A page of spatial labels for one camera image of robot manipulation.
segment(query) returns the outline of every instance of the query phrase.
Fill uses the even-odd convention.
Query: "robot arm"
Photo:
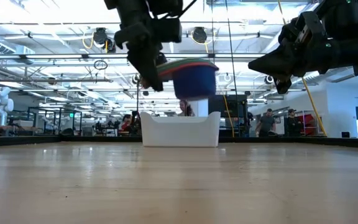
[[[252,70],[273,77],[279,94],[291,87],[291,76],[326,73],[352,66],[358,75],[358,1],[325,0],[284,25],[273,52],[249,63]]]
[[[14,102],[8,97],[10,92],[9,87],[0,87],[0,126],[6,125],[7,112],[11,112],[14,109]]]
[[[162,43],[181,42],[179,17],[183,0],[104,0],[108,9],[117,9],[121,19],[121,30],[114,40],[122,49],[126,43],[127,59],[140,73],[143,81],[155,91],[162,91],[157,65],[167,62],[160,51]],[[159,19],[157,16],[167,13]]]

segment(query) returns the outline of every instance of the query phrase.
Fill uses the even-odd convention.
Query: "spotlight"
[[[134,75],[133,77],[132,77],[132,83],[134,84],[134,85],[137,85],[137,82],[139,81],[139,77],[137,76],[137,75]]]
[[[108,53],[116,53],[117,48],[114,41],[112,41],[106,33],[106,28],[96,28],[96,32],[93,34],[93,41],[97,47],[102,49],[106,48]]]
[[[192,36],[195,42],[199,44],[205,44],[206,32],[204,30],[204,27],[195,27]]]
[[[224,77],[224,81],[229,82],[231,80],[231,77],[229,76],[229,74],[226,72],[226,76]]]
[[[48,80],[50,80],[50,82],[48,82],[49,85],[56,85],[57,82],[54,82],[54,80],[56,80],[56,78],[48,78]]]
[[[271,77],[270,75],[265,76],[265,83],[266,84],[272,84],[274,82],[273,77]]]

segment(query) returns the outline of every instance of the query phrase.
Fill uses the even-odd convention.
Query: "wooden table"
[[[0,147],[0,223],[358,223],[358,149]]]

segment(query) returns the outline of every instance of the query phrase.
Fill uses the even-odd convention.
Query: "ceiling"
[[[225,0],[198,0],[181,17],[182,43],[163,44],[162,52],[169,60],[185,58],[187,54],[236,54],[234,62],[231,57],[216,58],[218,92],[235,94],[232,89],[236,84],[238,94],[251,91],[250,105],[264,102],[266,97],[275,94],[269,91],[273,86],[265,84],[265,75],[249,70],[248,62],[277,47],[283,17],[289,21],[318,5],[306,0],[281,2],[283,16],[277,2],[271,0],[227,0],[227,8]],[[87,48],[91,45],[92,33],[104,27],[113,38],[119,24],[117,11],[107,10],[103,0],[0,0],[0,44],[12,49],[14,54],[23,54],[24,50],[36,55],[104,54],[104,49],[94,44]],[[204,27],[208,45],[198,44],[191,38],[195,27]],[[116,115],[128,113],[136,109],[137,87],[132,79],[137,71],[125,59],[126,52],[125,48],[118,49],[116,54],[122,57],[104,59],[108,64],[105,70],[95,69],[94,63],[99,60],[96,58],[46,57],[25,63],[0,58],[0,80],[5,81],[0,85],[25,90],[39,98],[43,102],[41,106],[71,103],[84,113],[108,114],[112,109]],[[49,78],[57,81],[48,83]],[[164,83],[164,87],[166,90],[160,93],[148,91],[148,96],[142,90],[140,110],[161,115],[167,111],[179,113],[172,83]],[[298,83],[293,89],[303,87]]]

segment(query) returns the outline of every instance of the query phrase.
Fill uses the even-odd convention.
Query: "white plastic tub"
[[[151,117],[141,113],[143,146],[217,147],[220,112],[208,117]]]

